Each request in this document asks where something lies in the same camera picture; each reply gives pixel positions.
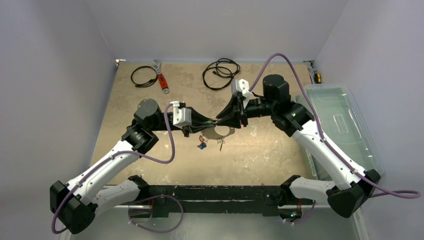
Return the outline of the metal key organizer ring plate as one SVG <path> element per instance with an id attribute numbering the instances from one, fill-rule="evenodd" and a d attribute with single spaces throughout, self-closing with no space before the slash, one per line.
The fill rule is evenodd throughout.
<path id="1" fill-rule="evenodd" d="M 219 151 L 222 151 L 227 137 L 235 134 L 236 129 L 230 126 L 219 126 L 215 122 L 210 122 L 203 130 L 200 131 L 205 140 L 216 141 L 219 145 Z"/>

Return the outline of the blue key tag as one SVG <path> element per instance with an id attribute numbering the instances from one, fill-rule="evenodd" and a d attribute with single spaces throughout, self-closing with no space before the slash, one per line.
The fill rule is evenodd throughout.
<path id="1" fill-rule="evenodd" d="M 200 145 L 198 145 L 198 148 L 201 149 L 201 150 L 203 150 L 206 147 L 207 147 L 207 145 L 204 142 L 202 142 Z"/>

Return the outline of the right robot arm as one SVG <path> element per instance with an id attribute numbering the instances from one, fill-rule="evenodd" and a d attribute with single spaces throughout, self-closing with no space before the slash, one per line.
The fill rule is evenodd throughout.
<path id="1" fill-rule="evenodd" d="M 240 129 L 248 125 L 250 118 L 269 116 L 279 130 L 308 150 L 331 178 L 313 180 L 293 175 L 281 185 L 278 204 L 309 199 L 327 203 L 341 217 L 351 217 L 372 196 L 381 175 L 357 164 L 319 129 L 314 115 L 292 101 L 289 83 L 283 76 L 264 77 L 262 95 L 249 87 L 245 79 L 231 83 L 231 99 L 218 114 L 217 125 Z"/>

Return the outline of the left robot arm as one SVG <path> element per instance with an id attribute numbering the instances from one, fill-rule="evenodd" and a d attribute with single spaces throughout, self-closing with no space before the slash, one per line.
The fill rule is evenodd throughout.
<path id="1" fill-rule="evenodd" d="M 78 234 L 101 213 L 127 202 L 138 205 L 149 199 L 148 185 L 140 176 L 130 177 L 121 184 L 105 189 L 118 173 L 139 159 L 170 164 L 176 157 L 173 131 L 185 137 L 207 128 L 217 121 L 206 117 L 182 101 L 170 102 L 164 110 L 151 98 L 139 102 L 131 124 L 120 140 L 94 165 L 66 183 L 58 180 L 49 189 L 50 210 L 53 213 L 51 231 L 55 235 L 69 231 Z M 155 131 L 167 131 L 171 155 L 168 159 L 149 156 L 159 141 Z"/>

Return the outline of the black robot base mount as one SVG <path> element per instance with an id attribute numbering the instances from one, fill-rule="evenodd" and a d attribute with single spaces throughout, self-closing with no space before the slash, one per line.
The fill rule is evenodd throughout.
<path id="1" fill-rule="evenodd" d="M 140 189 L 137 204 L 152 206 L 154 218 L 171 213 L 261 214 L 275 217 L 283 206 L 312 204 L 289 196 L 279 185 L 150 185 L 141 176 L 128 178 Z"/>

